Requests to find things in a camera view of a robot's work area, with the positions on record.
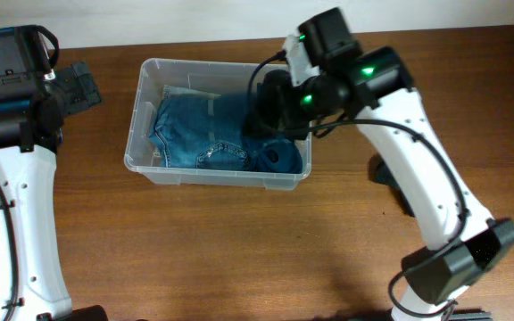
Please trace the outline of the black garment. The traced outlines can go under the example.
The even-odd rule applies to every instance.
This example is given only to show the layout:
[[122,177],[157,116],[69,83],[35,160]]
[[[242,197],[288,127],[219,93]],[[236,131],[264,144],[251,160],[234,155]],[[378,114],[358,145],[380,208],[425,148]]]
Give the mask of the black garment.
[[412,218],[415,217],[413,210],[409,202],[407,201],[404,193],[402,192],[400,186],[396,182],[394,175],[392,174],[391,170],[387,167],[385,161],[379,154],[374,154],[369,159],[368,177],[369,180],[373,183],[386,185],[389,188],[398,205],[401,207],[402,212],[405,215],[410,216]]
[[251,138],[272,137],[278,134],[282,108],[282,91],[291,86],[290,75],[285,70],[272,70],[265,74],[261,83],[256,84],[255,70],[247,87],[248,111],[242,126],[244,136]]

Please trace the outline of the light blue jeans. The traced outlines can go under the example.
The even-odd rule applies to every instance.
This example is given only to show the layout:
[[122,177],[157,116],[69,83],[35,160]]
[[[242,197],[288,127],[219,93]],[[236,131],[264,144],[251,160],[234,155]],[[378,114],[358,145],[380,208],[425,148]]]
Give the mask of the light blue jeans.
[[191,88],[180,87],[180,86],[168,86],[165,85],[162,90],[162,100],[173,97],[173,96],[193,96],[201,97],[205,99],[216,99],[219,98],[219,94],[208,93],[199,91]]

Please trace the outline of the dark blue jeans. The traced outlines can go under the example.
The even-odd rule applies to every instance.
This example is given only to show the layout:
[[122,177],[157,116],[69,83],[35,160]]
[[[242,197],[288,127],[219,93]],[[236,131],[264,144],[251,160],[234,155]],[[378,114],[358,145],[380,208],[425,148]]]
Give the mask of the dark blue jeans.
[[164,168],[246,171],[250,160],[242,134],[246,114],[242,94],[216,99],[173,96],[162,101],[149,140]]

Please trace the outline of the teal blue garment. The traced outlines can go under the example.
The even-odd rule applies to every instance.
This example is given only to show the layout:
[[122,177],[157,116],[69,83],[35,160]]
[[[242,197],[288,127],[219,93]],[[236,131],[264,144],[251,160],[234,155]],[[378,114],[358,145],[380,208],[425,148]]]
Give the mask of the teal blue garment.
[[302,156],[294,141],[284,136],[243,138],[249,157],[249,169],[256,172],[301,174]]

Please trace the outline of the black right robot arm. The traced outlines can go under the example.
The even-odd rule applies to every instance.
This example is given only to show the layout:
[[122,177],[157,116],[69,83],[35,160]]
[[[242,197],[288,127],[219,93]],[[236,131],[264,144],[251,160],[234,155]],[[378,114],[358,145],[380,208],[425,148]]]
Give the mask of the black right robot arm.
[[288,107],[302,113],[302,134],[326,128],[326,116],[342,111],[377,150],[419,225],[424,246],[402,259],[398,278],[407,288],[389,318],[448,319],[459,296],[513,247],[514,222],[494,218],[469,191],[393,48],[364,52],[333,8],[303,22],[284,49],[293,82]]

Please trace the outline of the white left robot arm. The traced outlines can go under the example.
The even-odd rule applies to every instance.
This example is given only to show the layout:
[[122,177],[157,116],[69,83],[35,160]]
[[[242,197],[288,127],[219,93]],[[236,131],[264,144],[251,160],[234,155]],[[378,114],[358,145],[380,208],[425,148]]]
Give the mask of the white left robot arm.
[[56,153],[65,119],[99,104],[85,62],[53,78],[0,78],[0,320],[105,320],[74,309],[62,276],[54,222]]

